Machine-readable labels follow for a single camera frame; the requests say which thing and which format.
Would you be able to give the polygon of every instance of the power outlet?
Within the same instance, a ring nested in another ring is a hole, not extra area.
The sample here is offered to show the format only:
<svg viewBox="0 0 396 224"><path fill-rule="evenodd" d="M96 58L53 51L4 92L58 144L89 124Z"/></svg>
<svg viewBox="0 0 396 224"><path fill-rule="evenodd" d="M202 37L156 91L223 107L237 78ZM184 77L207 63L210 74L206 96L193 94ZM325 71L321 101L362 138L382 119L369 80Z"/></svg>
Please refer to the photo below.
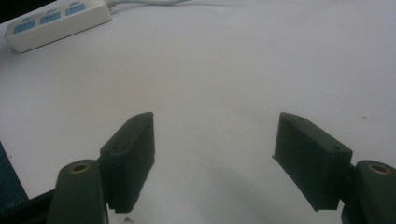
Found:
<svg viewBox="0 0 396 224"><path fill-rule="evenodd" d="M5 39L25 52L110 20L104 0L80 0L12 22Z"/></svg>
<svg viewBox="0 0 396 224"><path fill-rule="evenodd" d="M84 4L76 4L76 6L71 6L70 8L68 8L66 10L66 16L70 16L72 14L78 13L80 11L83 11L85 9L85 5Z"/></svg>
<svg viewBox="0 0 396 224"><path fill-rule="evenodd" d="M45 24L50 21L56 21L61 18L61 12L55 12L52 14L49 14L48 16L43 16L40 18L40 25Z"/></svg>
<svg viewBox="0 0 396 224"><path fill-rule="evenodd" d="M32 29L33 27L35 27L35 21L27 21L19 25L16 25L14 27L14 32L12 34L18 34L20 32Z"/></svg>

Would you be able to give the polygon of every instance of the white table surface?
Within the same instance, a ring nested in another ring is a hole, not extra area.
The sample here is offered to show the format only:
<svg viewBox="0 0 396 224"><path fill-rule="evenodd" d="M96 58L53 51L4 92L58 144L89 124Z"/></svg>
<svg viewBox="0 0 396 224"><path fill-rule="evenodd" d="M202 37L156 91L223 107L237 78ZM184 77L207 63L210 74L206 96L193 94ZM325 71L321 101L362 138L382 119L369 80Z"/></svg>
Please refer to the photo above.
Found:
<svg viewBox="0 0 396 224"><path fill-rule="evenodd" d="M314 212L271 158L278 116L310 119L354 164L396 167L395 11L391 0L123 5L23 54L1 38L0 138L32 198L152 111L156 163L134 211L111 223L341 223L341 203Z"/></svg>

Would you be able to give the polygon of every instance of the white cable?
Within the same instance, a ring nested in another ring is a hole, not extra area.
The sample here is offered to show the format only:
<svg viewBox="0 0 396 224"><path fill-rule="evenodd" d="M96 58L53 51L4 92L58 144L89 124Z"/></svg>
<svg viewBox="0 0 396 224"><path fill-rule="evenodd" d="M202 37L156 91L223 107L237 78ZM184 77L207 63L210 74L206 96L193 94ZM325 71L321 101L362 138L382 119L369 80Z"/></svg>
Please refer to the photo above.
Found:
<svg viewBox="0 0 396 224"><path fill-rule="evenodd" d="M113 8L115 5L124 3L137 3L150 6L170 6L182 2L188 2L191 0L106 0L108 8Z"/></svg>

